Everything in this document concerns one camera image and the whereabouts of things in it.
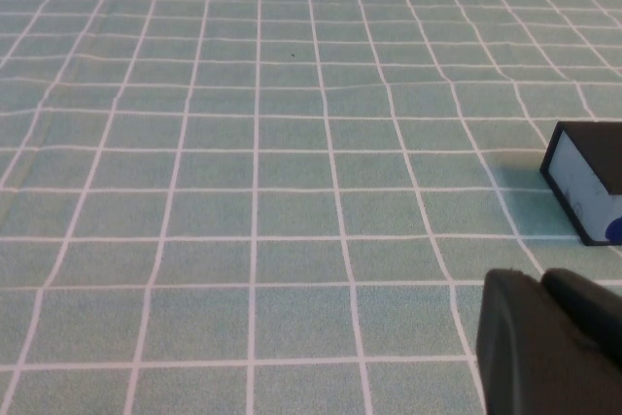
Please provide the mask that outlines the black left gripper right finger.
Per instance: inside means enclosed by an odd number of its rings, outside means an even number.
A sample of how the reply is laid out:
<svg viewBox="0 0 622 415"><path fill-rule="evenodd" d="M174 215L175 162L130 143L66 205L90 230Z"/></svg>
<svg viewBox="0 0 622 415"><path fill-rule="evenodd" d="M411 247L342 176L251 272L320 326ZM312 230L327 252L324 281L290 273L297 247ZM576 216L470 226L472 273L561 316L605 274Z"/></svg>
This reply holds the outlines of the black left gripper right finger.
<svg viewBox="0 0 622 415"><path fill-rule="evenodd" d="M621 367L621 296L564 268L548 269L540 284L574 325Z"/></svg>

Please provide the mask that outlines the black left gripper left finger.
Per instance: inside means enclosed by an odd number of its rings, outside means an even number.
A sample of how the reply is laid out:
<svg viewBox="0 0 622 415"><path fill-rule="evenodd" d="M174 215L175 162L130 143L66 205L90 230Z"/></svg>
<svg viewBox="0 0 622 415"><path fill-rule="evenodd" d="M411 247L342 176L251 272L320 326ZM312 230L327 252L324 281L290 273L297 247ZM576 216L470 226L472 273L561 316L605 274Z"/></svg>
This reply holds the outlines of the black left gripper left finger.
<svg viewBox="0 0 622 415"><path fill-rule="evenodd" d="M540 280L511 269L485 276L476 356L487 413L620 413L621 367Z"/></svg>

